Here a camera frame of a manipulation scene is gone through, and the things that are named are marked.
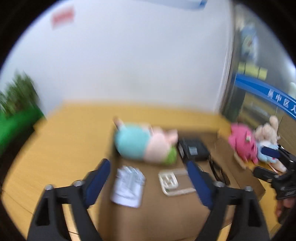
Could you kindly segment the person right hand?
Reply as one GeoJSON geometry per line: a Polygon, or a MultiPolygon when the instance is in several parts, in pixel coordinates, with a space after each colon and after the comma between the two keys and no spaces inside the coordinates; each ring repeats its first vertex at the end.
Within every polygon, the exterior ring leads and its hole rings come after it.
{"type": "Polygon", "coordinates": [[[295,205],[295,197],[281,199],[277,201],[275,208],[275,216],[277,217],[278,223],[282,224],[285,220],[285,211],[290,210],[295,205]]]}

